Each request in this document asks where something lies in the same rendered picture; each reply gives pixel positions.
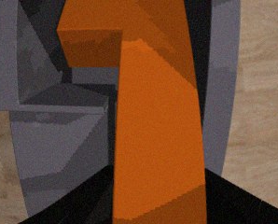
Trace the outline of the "orange l-shaped block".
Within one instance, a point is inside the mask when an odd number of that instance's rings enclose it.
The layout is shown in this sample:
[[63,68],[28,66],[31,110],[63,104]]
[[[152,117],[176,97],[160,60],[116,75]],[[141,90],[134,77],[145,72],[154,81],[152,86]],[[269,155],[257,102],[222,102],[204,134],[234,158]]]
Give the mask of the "orange l-shaped block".
[[202,115],[183,0],[65,0],[68,67],[119,67],[113,224],[206,224]]

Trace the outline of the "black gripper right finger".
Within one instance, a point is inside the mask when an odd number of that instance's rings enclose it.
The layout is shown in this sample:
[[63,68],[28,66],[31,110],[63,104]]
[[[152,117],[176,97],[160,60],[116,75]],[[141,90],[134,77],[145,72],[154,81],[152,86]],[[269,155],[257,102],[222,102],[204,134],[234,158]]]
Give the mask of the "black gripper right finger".
[[278,224],[278,208],[205,169],[206,224]]

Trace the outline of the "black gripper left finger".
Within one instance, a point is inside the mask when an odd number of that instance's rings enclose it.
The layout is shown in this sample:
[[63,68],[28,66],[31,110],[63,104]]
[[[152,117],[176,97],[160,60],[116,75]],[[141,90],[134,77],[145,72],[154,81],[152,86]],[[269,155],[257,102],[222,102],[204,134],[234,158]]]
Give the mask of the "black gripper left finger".
[[113,224],[113,167],[106,165],[63,198],[19,224]]

